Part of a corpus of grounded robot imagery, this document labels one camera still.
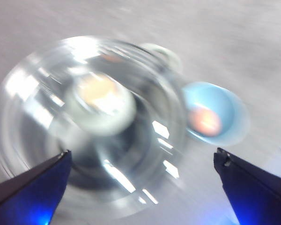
clear glass bowl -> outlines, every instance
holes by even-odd
[[[121,133],[90,135],[66,113],[67,91],[87,73],[107,74],[133,94],[136,115]],[[58,212],[72,218],[120,218],[158,204],[161,189],[171,195],[166,183],[179,176],[185,133],[175,71],[121,41],[85,36],[49,45],[14,67],[0,92],[2,170],[14,177],[71,150],[73,168]]]

gray floor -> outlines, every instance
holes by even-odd
[[[162,45],[181,57],[185,82],[235,92],[247,105],[251,129],[227,150],[281,176],[281,0],[0,0],[0,83],[37,48],[79,35]],[[217,225],[223,224],[218,214],[233,218],[213,169],[214,150],[189,140],[183,194],[165,200],[170,207],[107,223]],[[77,223],[57,215],[52,224]]]

light blue bowl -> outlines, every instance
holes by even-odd
[[[195,82],[183,88],[188,110],[204,106],[214,111],[221,119],[222,131],[219,135],[204,136],[190,127],[188,131],[204,142],[227,146],[240,142],[249,130],[249,116],[242,101],[232,92],[207,82]]]

orange ball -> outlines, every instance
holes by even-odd
[[[222,130],[220,117],[208,108],[198,107],[191,110],[189,120],[193,130],[205,136],[217,136]]]

egg yolk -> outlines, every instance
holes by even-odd
[[[78,93],[82,100],[90,106],[96,106],[98,99],[118,95],[115,81],[106,75],[84,77],[78,85]]]
[[[193,130],[205,136],[217,136],[222,130],[220,117],[208,108],[198,107],[191,110],[189,120]]]

